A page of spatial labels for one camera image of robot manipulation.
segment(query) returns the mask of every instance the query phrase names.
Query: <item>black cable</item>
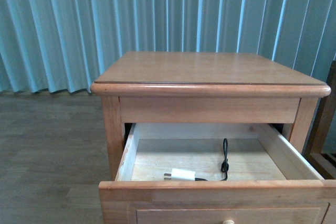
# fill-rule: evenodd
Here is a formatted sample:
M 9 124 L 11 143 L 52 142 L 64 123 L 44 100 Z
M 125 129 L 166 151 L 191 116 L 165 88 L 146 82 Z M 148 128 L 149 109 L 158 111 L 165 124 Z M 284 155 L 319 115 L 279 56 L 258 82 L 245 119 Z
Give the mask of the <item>black cable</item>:
M 222 173 L 225 173 L 225 178 L 223 178 L 221 181 L 227 180 L 227 172 L 229 171 L 229 163 L 227 161 L 227 150 L 228 150 L 228 144 L 227 139 L 225 138 L 223 140 L 224 161 L 222 162 L 222 165 L 220 167 L 220 171 Z M 208 180 L 205 178 L 195 178 L 195 181 L 208 181 Z

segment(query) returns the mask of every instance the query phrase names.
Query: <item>lower drawer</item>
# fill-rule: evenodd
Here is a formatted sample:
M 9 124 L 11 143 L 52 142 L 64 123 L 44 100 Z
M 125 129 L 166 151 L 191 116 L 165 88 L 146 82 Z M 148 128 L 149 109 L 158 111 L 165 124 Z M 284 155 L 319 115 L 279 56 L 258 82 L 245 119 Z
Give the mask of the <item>lower drawer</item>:
M 137 210 L 138 224 L 321 223 L 325 207 L 269 209 Z
M 164 181 L 172 168 L 209 181 Z M 332 224 L 336 183 L 267 124 L 137 124 L 116 180 L 99 193 L 105 223 Z

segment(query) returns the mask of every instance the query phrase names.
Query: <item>white connector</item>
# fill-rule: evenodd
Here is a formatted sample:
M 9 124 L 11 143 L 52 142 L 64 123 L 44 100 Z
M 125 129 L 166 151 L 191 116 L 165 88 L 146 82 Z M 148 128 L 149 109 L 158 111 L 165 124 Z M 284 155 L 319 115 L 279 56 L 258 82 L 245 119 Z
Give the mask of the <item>white connector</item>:
M 172 173 L 165 173 L 164 180 L 195 180 L 195 172 L 192 170 L 172 169 Z

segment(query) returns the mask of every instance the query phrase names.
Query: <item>wooden floor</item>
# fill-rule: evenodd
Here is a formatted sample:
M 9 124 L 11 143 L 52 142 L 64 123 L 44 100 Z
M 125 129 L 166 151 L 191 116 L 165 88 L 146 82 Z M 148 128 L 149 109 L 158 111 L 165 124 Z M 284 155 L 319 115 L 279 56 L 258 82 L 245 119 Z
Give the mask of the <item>wooden floor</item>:
M 99 97 L 0 95 L 0 223 L 102 223 Z

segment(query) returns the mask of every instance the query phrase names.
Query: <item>nightstand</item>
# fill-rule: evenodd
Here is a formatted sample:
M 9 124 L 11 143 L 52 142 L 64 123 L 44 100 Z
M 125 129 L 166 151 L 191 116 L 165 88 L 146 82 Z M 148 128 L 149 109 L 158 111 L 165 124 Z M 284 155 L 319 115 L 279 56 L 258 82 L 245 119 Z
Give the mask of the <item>nightstand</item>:
M 335 181 L 300 155 L 318 98 L 330 93 L 324 82 L 254 54 L 128 52 L 91 90 L 115 179 L 100 184 L 106 223 L 336 219 Z M 136 123 L 126 146 L 125 123 Z M 269 123 L 284 124 L 284 136 Z M 220 179 L 224 137 L 228 181 L 162 181 L 173 165 Z

